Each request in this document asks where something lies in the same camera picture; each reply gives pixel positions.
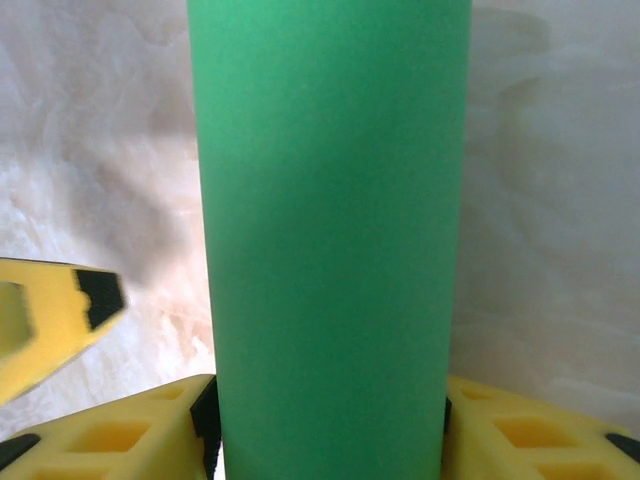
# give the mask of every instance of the green pool noodle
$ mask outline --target green pool noodle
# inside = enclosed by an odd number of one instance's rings
[[[227,478],[439,478],[470,2],[188,12]]]

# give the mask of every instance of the black edge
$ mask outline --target black edge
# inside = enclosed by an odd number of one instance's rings
[[[447,397],[447,401],[444,406],[444,435],[449,431],[449,421],[451,420],[451,408],[453,407],[451,400]]]
[[[619,433],[608,433],[607,440],[613,443],[619,450],[626,453],[632,460],[640,464],[640,441],[625,437]]]
[[[215,376],[204,387],[202,393],[191,406],[190,412],[196,436],[204,440],[204,456],[202,457],[204,470],[207,478],[213,479],[222,442],[218,383]]]
[[[118,276],[113,272],[75,270],[80,290],[91,300],[87,318],[91,330],[99,328],[125,307]]]
[[[0,443],[0,472],[22,455],[31,450],[40,441],[35,433],[25,433]]]

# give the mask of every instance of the blurry yellow object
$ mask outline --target blurry yellow object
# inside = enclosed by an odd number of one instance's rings
[[[216,380],[198,375],[20,432],[0,480],[205,480],[219,447]]]
[[[0,406],[98,341],[123,309],[112,272],[0,258]]]
[[[0,281],[0,368],[27,344],[31,335],[22,288]]]
[[[448,396],[443,480],[640,480],[623,428],[455,377]]]

